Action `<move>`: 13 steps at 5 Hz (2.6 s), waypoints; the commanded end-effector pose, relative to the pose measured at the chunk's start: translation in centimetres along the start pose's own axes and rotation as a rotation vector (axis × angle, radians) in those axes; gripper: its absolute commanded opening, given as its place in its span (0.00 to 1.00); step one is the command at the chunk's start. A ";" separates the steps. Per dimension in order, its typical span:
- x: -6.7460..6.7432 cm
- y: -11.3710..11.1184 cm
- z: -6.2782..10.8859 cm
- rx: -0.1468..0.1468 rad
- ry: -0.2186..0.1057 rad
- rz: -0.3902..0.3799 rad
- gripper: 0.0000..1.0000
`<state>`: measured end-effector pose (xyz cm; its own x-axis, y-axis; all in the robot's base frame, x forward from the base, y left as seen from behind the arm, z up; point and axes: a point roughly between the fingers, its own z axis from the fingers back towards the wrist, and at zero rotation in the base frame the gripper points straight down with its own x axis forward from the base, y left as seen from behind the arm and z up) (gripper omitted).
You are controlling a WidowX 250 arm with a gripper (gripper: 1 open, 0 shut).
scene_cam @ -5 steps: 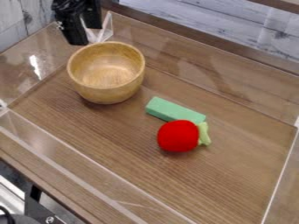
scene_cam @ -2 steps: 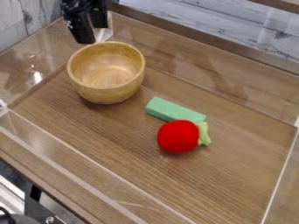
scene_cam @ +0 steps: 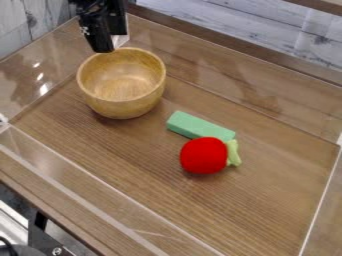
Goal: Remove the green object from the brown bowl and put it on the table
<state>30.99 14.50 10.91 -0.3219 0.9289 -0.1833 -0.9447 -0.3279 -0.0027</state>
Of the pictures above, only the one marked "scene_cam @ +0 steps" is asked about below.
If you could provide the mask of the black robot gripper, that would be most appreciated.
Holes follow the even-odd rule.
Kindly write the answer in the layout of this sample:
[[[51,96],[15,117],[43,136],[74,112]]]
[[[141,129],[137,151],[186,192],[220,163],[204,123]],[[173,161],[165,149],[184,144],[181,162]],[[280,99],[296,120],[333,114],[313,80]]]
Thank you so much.
[[[125,0],[69,0],[69,3],[77,7],[81,30],[93,50],[97,53],[113,52],[111,34],[129,34]]]

